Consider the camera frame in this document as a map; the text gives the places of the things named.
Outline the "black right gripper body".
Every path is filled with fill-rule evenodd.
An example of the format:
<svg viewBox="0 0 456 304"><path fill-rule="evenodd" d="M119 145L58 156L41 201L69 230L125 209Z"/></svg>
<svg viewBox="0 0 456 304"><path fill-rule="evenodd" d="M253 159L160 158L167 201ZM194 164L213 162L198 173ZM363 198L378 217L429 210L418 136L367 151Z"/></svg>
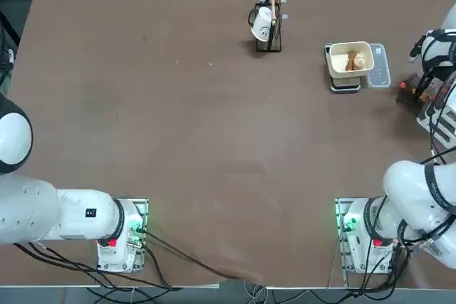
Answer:
<svg viewBox="0 0 456 304"><path fill-rule="evenodd" d="M445 69L433 68L432 70L423 74L422 85L429 86L434 80L439 80L441 83L445 82Z"/></svg>

